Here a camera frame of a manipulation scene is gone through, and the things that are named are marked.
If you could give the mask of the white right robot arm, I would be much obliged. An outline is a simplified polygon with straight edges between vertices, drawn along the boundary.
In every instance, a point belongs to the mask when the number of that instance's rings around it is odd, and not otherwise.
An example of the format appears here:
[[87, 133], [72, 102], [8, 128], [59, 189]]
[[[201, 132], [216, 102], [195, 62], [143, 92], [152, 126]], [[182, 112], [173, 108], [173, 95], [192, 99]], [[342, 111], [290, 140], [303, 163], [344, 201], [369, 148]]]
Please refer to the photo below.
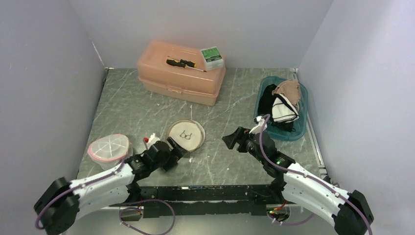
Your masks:
[[223, 136], [228, 149], [237, 144], [237, 151], [249, 153], [273, 178], [266, 197], [275, 203], [295, 203], [331, 224], [339, 235], [364, 235], [374, 221], [365, 196], [348, 192], [310, 173], [294, 159], [280, 152], [265, 132], [252, 133], [238, 127]]

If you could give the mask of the clear round lidded container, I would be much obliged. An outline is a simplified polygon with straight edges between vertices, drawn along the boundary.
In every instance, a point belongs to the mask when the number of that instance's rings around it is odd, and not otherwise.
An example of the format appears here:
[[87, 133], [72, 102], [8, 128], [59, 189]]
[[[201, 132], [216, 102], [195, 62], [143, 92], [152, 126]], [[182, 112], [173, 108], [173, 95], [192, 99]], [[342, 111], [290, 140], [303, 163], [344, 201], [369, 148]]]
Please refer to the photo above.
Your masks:
[[111, 134], [93, 141], [88, 149], [89, 157], [103, 170], [117, 166], [123, 159], [131, 157], [133, 146], [127, 136]]

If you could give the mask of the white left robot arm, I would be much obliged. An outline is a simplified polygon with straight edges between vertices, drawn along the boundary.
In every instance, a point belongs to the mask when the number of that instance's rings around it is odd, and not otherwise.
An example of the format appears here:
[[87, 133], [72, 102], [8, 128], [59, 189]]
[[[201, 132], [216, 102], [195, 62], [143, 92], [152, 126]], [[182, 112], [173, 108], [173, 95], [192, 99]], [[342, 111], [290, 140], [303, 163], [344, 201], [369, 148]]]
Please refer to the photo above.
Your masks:
[[161, 141], [151, 136], [146, 150], [122, 160], [115, 167], [79, 180], [67, 181], [61, 177], [53, 181], [35, 203], [35, 228], [48, 235], [59, 235], [76, 220], [111, 205], [129, 205], [132, 210], [139, 210], [140, 204], [160, 202], [173, 211], [163, 200], [142, 196], [137, 182], [159, 168], [165, 172], [171, 170], [188, 154], [171, 137]]

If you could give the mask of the beige pink bra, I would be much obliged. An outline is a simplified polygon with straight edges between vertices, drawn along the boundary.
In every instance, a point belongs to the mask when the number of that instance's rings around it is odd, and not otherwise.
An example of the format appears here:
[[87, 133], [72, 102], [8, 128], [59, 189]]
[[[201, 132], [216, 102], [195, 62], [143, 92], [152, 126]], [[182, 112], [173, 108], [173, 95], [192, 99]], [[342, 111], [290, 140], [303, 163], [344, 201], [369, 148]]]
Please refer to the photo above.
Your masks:
[[292, 105], [298, 105], [301, 97], [300, 84], [296, 80], [286, 80], [272, 91], [272, 95], [279, 94], [285, 96]]

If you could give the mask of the black white bra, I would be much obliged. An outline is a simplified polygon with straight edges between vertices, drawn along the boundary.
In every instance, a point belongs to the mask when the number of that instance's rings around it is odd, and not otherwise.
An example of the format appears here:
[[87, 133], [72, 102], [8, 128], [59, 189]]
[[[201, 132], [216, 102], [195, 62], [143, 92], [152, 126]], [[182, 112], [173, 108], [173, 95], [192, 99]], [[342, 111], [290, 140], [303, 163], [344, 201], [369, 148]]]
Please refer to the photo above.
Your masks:
[[272, 119], [277, 123], [290, 123], [299, 118], [296, 108], [283, 95], [274, 94], [274, 103], [272, 105]]

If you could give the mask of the white mesh laundry bag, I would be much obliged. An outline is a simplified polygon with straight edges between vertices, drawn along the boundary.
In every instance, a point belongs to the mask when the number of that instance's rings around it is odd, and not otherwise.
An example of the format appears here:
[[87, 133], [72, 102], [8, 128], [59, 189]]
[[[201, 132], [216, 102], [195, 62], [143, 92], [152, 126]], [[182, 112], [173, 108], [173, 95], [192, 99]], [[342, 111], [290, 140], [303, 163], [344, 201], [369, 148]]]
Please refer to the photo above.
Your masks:
[[172, 138], [179, 146], [193, 152], [205, 142], [206, 132], [199, 122], [181, 119], [167, 129], [165, 137]]

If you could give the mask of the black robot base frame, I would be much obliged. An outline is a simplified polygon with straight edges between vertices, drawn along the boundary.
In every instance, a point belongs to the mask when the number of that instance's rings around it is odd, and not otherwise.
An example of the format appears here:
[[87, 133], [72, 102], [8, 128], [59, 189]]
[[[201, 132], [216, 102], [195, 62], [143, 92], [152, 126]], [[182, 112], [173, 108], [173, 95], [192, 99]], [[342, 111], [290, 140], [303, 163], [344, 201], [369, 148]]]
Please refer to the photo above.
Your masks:
[[292, 202], [282, 198], [272, 181], [264, 175], [217, 182], [141, 180], [127, 190], [127, 199], [112, 206], [141, 207], [144, 218], [170, 215], [170, 209], [162, 201], [167, 202], [176, 215], [286, 213]]

